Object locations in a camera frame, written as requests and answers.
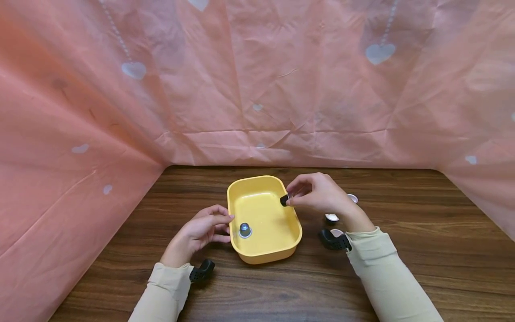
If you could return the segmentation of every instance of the yellow plastic tray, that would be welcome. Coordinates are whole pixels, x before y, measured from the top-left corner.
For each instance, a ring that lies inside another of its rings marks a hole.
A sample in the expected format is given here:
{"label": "yellow plastic tray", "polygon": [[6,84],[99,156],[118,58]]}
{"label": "yellow plastic tray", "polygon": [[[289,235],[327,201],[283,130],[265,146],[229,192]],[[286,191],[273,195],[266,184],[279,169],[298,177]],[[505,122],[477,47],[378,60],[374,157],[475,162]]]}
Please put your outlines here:
{"label": "yellow plastic tray", "polygon": [[[279,199],[286,194],[281,180],[273,176],[241,179],[227,188],[231,243],[248,264],[263,264],[290,257],[302,238],[302,227],[292,207]],[[248,223],[252,235],[239,236],[239,226]]]}

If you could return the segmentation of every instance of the long sleeve shirt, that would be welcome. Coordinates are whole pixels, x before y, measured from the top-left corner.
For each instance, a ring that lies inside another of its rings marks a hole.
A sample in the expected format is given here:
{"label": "long sleeve shirt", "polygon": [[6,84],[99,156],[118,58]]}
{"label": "long sleeve shirt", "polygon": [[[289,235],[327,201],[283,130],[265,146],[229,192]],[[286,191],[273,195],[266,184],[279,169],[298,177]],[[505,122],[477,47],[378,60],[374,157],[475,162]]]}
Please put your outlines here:
{"label": "long sleeve shirt", "polygon": [[[381,322],[443,321],[388,234],[379,228],[346,234],[352,245],[347,256]],[[169,268],[157,263],[129,322],[176,321],[190,291],[192,269],[189,264]]]}

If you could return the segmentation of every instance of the pink backdrop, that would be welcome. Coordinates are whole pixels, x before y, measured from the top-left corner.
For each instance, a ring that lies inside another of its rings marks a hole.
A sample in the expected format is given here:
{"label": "pink backdrop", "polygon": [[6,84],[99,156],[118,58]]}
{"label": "pink backdrop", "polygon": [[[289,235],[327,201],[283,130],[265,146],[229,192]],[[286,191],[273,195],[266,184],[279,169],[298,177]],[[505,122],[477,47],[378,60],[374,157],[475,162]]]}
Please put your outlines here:
{"label": "pink backdrop", "polygon": [[0,312],[171,164],[434,168],[515,238],[513,0],[0,2]]}

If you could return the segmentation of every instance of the wood grain surface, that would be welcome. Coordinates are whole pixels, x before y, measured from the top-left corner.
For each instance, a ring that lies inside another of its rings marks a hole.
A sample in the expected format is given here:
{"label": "wood grain surface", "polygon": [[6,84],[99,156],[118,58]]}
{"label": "wood grain surface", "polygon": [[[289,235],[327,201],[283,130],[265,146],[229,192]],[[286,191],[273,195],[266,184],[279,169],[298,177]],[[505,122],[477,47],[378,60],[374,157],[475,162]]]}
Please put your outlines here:
{"label": "wood grain surface", "polygon": [[[170,239],[201,208],[227,206],[230,183],[266,174],[288,184],[318,170],[390,234],[445,321],[515,321],[514,242],[438,172],[181,166],[163,173],[50,321],[127,321]],[[179,320],[377,321],[346,255],[318,241],[323,215],[297,213],[303,239],[288,259],[247,265],[230,244],[198,253],[193,263],[213,260],[215,276],[192,287]]]}

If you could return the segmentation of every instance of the metal knob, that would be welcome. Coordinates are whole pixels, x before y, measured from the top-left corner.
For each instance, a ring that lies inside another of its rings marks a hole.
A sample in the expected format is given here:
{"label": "metal knob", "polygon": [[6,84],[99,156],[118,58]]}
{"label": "metal knob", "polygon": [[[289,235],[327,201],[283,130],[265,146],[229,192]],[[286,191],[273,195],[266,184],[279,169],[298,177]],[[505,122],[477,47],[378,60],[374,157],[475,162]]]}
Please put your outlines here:
{"label": "metal knob", "polygon": [[242,223],[239,226],[239,236],[241,238],[248,238],[252,234],[252,229],[250,228],[248,223]]}

